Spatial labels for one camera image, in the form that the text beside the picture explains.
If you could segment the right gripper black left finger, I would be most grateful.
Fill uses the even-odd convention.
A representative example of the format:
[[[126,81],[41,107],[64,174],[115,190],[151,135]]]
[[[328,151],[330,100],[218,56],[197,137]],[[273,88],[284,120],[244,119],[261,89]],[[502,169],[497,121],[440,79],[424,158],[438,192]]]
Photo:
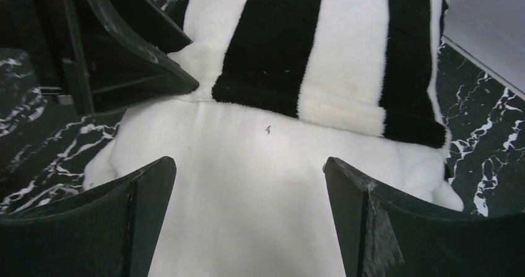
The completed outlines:
[[[2,276],[147,276],[176,177],[162,157],[78,195],[1,216]]]

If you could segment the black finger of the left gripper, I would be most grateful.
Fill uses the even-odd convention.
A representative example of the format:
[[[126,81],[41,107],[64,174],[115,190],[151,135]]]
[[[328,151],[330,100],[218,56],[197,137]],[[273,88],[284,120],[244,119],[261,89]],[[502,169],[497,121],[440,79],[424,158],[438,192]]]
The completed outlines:
[[[40,90],[81,115],[196,90],[169,54],[190,38],[153,0],[43,0],[53,73]]]

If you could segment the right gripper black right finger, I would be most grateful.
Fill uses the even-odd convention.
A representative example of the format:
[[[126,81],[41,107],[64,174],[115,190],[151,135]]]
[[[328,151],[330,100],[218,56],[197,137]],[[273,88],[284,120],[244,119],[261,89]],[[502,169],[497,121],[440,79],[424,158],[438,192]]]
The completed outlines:
[[[524,214],[453,211],[334,157],[324,174],[347,276],[524,275]]]

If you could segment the white pillow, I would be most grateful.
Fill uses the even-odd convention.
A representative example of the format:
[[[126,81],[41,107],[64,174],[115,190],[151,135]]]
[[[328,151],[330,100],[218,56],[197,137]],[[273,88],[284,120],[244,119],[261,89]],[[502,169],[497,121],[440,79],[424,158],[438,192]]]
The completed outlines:
[[[163,156],[177,174],[151,276],[344,276],[323,174],[329,157],[422,200],[464,207],[437,149],[176,98],[130,108],[86,165],[83,186]]]

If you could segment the black white striped pillowcase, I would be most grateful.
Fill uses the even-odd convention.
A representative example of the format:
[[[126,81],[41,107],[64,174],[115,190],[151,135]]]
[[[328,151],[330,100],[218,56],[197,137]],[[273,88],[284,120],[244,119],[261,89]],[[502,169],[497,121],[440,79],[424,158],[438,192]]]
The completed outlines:
[[[448,147],[436,69],[446,0],[181,0],[191,43],[169,53],[190,101]]]

